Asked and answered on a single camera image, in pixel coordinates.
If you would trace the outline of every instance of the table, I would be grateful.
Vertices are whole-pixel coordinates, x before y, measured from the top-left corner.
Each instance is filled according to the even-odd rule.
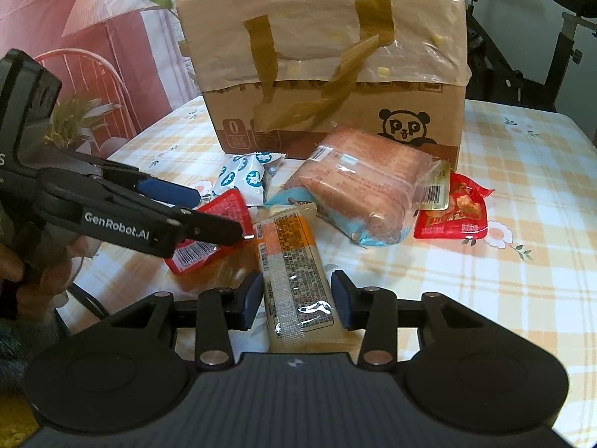
[[[208,193],[226,156],[201,97],[145,130],[112,159]],[[299,166],[286,161],[278,184]],[[322,223],[314,230],[328,275],[343,269],[357,286],[383,286],[400,298],[438,291],[523,335],[565,365],[570,390],[555,428],[578,447],[597,441],[597,151],[567,117],[468,101],[458,172],[496,191],[487,199],[489,234],[459,240],[360,248]],[[105,244],[77,283],[110,312],[156,290],[177,299],[204,288],[180,279],[162,259]],[[76,301],[61,314],[73,331],[97,321]],[[192,332],[177,352],[192,358]],[[235,355],[266,351],[261,310],[253,328],[231,332]],[[418,350],[399,332],[401,358]]]

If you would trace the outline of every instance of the red plastic packet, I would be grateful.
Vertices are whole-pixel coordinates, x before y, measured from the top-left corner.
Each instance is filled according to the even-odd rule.
[[[450,202],[446,210],[419,211],[414,226],[416,239],[483,239],[487,235],[485,189],[469,177],[450,175]]]
[[[207,214],[237,220],[243,226],[243,235],[249,236],[254,234],[249,210],[243,200],[243,196],[237,189],[230,189],[224,192],[211,202],[199,207],[198,210]],[[218,258],[231,254],[235,248],[237,247],[218,246],[209,242],[187,239],[178,244],[172,257],[165,261],[170,271],[175,275],[187,275]]]

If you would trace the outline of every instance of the chair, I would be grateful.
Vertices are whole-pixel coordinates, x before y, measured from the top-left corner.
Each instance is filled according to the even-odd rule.
[[[35,60],[62,81],[59,100],[81,93],[89,99],[100,98],[102,104],[115,105],[114,110],[100,118],[105,126],[93,131],[94,155],[107,158],[115,151],[116,143],[121,146],[125,143],[122,139],[131,140],[141,132],[128,89],[106,59],[83,49],[56,49]]]

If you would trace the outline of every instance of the panda logo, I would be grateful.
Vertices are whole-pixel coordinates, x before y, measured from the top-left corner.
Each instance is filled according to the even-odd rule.
[[[427,137],[427,125],[431,118],[425,112],[416,115],[410,111],[390,111],[384,108],[379,112],[379,118],[383,121],[383,133],[378,133],[379,136],[416,147],[425,143],[437,144]]]

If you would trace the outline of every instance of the bike seat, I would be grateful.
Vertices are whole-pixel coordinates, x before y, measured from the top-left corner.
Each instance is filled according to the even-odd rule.
[[[597,0],[554,0],[557,4],[585,18],[597,18]]]

